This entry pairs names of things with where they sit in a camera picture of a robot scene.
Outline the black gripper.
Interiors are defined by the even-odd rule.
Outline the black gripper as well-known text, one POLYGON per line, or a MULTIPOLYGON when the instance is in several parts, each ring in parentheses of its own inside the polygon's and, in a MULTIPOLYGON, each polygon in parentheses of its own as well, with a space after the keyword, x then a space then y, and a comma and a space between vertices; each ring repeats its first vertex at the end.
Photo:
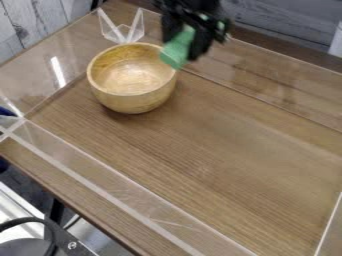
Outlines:
POLYGON ((168 43, 182 31, 192 27, 189 60, 196 61, 208 53, 213 41, 224 42, 233 21, 221 10, 221 0, 153 0, 162 13, 162 39, 168 43))

